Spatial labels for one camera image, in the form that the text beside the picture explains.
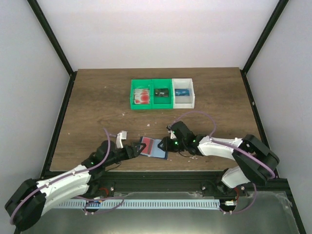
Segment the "blue leather card holder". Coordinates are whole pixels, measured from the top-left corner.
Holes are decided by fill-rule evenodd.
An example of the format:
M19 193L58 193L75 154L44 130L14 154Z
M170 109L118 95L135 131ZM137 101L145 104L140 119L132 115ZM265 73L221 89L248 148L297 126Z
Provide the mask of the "blue leather card holder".
M163 151L161 149L159 149L157 147L157 145L159 144L159 142L161 141L160 139L154 139L154 145L153 145L153 151L152 151L152 158L158 158L158 159L164 159L164 160L167 160L168 158L168 152L166 151Z

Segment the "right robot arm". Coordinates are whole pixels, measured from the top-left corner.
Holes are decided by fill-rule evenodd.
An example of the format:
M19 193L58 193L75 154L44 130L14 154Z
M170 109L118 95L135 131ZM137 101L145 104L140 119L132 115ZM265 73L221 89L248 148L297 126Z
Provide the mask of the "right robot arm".
M167 129L170 135L158 144L158 148L166 152L186 151L192 156L218 156L236 162L237 166L226 169L213 183L221 196L228 196L234 188L247 183L265 186L268 180L276 177L278 156L254 135L233 139L195 135L182 121Z

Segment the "red card with stripe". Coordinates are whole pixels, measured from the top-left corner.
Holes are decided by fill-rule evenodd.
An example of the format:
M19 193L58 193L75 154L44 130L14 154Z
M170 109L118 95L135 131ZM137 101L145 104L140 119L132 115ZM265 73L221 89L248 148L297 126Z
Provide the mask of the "red card with stripe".
M141 143L145 144L145 148L141 151L143 156L152 156L154 139L149 137L142 137Z

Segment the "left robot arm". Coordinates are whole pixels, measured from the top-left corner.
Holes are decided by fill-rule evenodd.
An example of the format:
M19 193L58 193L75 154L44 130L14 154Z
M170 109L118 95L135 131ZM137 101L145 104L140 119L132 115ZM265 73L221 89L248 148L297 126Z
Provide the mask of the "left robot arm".
M45 180L25 180L5 204L10 223L25 231L68 199L101 197L99 179L106 167L136 158L145 148L146 144L139 142L117 148L114 142L106 140L80 165L65 173Z

